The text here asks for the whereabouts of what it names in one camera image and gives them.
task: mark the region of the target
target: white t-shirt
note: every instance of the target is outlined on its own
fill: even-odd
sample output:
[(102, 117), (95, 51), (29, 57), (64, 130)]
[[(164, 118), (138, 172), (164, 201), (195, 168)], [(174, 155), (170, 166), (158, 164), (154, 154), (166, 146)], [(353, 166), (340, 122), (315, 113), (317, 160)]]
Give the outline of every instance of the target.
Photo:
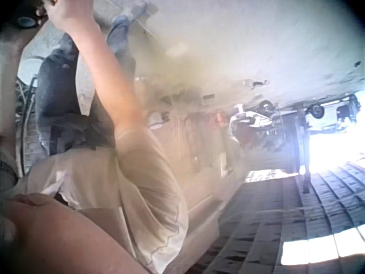
[(150, 130), (121, 130), (115, 139), (115, 150), (77, 148), (39, 162), (22, 192), (59, 192), (142, 265), (162, 273), (188, 230), (184, 196)]

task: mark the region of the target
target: forearm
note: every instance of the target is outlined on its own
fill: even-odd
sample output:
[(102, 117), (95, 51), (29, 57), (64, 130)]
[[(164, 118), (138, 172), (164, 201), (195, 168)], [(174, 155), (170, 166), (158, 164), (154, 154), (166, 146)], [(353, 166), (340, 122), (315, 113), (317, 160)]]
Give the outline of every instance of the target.
[(115, 127), (142, 123), (142, 111), (133, 83), (123, 75), (116, 57), (94, 23), (71, 33), (92, 75), (96, 92)]
[(0, 146), (15, 157), (15, 84), (21, 54), (7, 50), (0, 42)]

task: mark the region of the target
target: white car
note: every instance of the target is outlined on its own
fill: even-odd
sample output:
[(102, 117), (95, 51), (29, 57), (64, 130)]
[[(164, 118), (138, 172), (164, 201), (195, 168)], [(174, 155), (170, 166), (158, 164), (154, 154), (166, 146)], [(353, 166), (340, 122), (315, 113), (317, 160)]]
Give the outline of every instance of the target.
[(335, 133), (346, 130), (350, 123), (356, 123), (361, 105), (355, 95), (339, 100), (316, 103), (306, 110), (306, 121), (311, 134)]

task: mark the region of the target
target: sunlight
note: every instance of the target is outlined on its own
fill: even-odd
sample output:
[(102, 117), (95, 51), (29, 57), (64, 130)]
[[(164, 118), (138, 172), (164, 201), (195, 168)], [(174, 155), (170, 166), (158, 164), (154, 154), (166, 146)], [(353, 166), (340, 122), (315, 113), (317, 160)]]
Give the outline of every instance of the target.
[[(356, 93), (365, 107), (365, 91)], [(365, 111), (357, 115), (357, 124), (351, 124), (346, 133), (310, 136), (310, 171), (321, 172), (347, 161), (355, 162), (365, 153)]]
[(308, 241), (287, 241), (283, 244), (282, 265), (319, 263), (365, 253), (365, 225), (347, 229), (334, 235), (310, 239)]
[(308, 241), (287, 241), (283, 244), (281, 264), (296, 265), (309, 263)]
[(356, 228), (336, 233), (335, 239), (341, 257), (365, 253), (365, 243)]
[(298, 175), (297, 173), (288, 174), (282, 170), (252, 170), (246, 178), (246, 183), (260, 182), (272, 179), (282, 179)]
[(333, 235), (309, 240), (309, 263), (319, 263), (337, 258)]

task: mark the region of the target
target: leg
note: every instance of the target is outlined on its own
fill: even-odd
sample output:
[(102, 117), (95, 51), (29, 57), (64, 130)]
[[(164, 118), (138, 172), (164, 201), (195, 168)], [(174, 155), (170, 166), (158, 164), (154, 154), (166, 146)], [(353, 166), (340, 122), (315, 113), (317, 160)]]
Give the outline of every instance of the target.
[[(147, 4), (145, 2), (140, 2), (134, 4), (130, 9), (125, 9), (124, 13), (114, 20), (107, 38), (107, 43), (120, 63), (124, 75), (131, 82), (135, 78), (136, 61), (129, 51), (128, 29), (131, 22), (142, 15), (146, 6)], [(114, 125), (102, 106), (97, 93), (95, 93), (91, 103), (90, 118), (92, 120), (92, 127), (99, 135), (98, 138), (102, 139), (101, 142), (115, 147)]]
[(42, 63), (36, 91), (36, 119), (64, 114), (81, 114), (76, 94), (76, 67), (79, 50), (68, 34)]
[(76, 136), (81, 136), (70, 127), (56, 125), (57, 120), (67, 115), (82, 118), (75, 84), (78, 56), (79, 50), (71, 37), (65, 34), (59, 48), (46, 58), (39, 70), (35, 94), (36, 124), (39, 140), (47, 155), (65, 152)]

